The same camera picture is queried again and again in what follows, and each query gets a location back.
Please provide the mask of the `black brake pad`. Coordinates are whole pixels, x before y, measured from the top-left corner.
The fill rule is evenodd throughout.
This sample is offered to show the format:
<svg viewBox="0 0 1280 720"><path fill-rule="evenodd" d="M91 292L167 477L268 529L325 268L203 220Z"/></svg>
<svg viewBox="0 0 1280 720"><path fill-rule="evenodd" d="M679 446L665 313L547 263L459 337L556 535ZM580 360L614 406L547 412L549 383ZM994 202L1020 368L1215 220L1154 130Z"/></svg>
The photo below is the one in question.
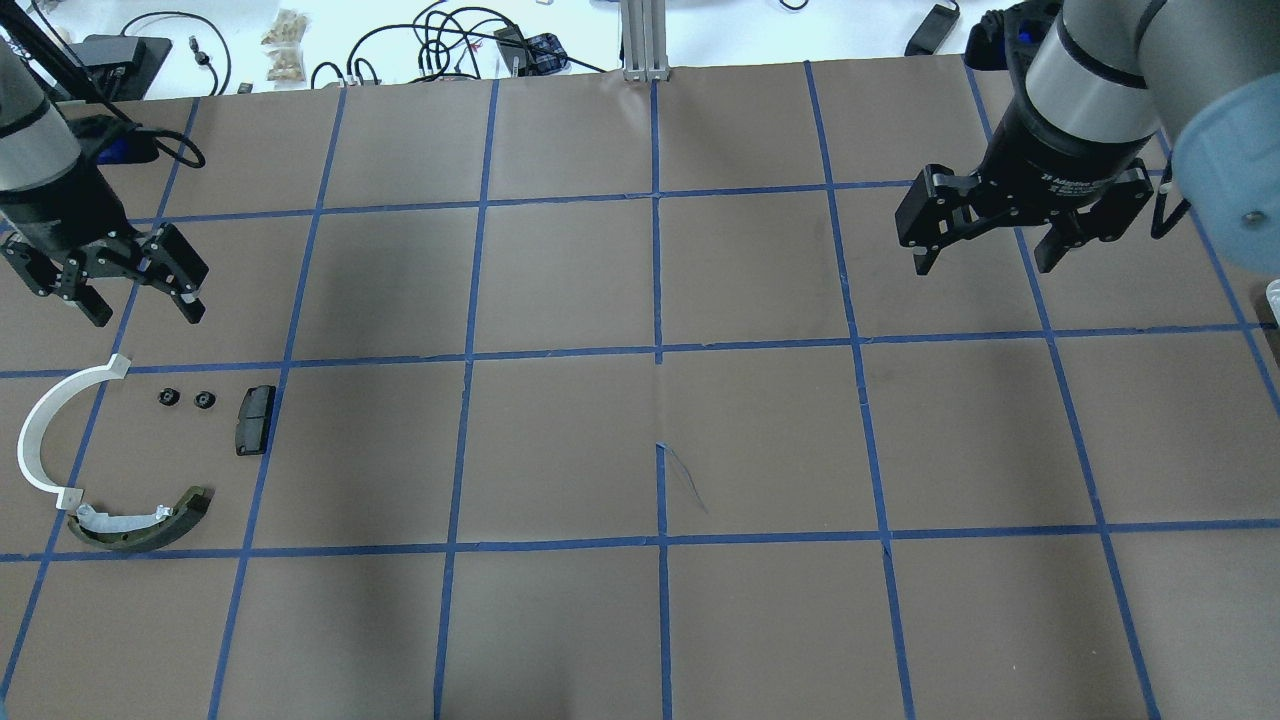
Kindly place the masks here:
<svg viewBox="0 0 1280 720"><path fill-rule="evenodd" d="M244 392L236 424L237 456L259 456L266 452L275 398L275 386L255 386Z"/></svg>

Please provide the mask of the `black power brick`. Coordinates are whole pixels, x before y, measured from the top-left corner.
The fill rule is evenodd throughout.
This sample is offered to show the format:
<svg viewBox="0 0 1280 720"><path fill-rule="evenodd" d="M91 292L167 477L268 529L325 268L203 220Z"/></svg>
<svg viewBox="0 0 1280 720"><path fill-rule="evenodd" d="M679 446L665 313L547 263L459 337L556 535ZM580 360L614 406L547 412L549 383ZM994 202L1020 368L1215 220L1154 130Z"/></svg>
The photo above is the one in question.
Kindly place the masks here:
<svg viewBox="0 0 1280 720"><path fill-rule="evenodd" d="M959 1L934 3L904 47L904 56L934 55L961 17Z"/></svg>

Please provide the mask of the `white curved plastic part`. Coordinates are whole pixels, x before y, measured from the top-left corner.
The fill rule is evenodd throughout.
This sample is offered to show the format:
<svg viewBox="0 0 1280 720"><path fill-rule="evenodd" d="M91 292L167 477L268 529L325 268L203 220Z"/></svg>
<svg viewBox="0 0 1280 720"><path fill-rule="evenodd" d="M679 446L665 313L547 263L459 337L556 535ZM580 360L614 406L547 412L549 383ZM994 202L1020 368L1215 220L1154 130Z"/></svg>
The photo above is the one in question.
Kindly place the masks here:
<svg viewBox="0 0 1280 720"><path fill-rule="evenodd" d="M105 364L86 368L59 380L28 411L15 447L18 468L29 486L54 497L55 509L74 512L83 503L84 492L58 483L49 475L44 465L44 441L49 427L74 397L95 386L124 379L131 369L129 357L113 354Z"/></svg>

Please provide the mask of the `silver ribbed metal tray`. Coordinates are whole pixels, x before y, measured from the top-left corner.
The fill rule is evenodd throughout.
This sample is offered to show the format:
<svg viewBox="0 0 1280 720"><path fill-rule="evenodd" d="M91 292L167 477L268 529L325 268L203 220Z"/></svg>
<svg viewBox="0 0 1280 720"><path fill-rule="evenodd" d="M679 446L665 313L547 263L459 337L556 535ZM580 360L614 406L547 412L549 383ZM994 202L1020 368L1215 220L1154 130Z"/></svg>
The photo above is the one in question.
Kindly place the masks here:
<svg viewBox="0 0 1280 720"><path fill-rule="evenodd" d="M1270 281L1265 288L1265 301L1268 310L1274 316L1274 322L1279 325L1280 322L1280 279Z"/></svg>

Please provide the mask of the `aluminium frame post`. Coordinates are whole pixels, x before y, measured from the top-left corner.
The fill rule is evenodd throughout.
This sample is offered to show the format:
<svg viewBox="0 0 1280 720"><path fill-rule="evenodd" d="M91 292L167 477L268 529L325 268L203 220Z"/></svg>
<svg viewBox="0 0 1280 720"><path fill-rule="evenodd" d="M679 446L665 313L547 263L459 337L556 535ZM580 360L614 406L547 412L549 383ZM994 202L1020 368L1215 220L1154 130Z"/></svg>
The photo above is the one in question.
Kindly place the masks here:
<svg viewBox="0 0 1280 720"><path fill-rule="evenodd" d="M667 53L667 1L618 1L622 76L630 82L666 82L671 65Z"/></svg>

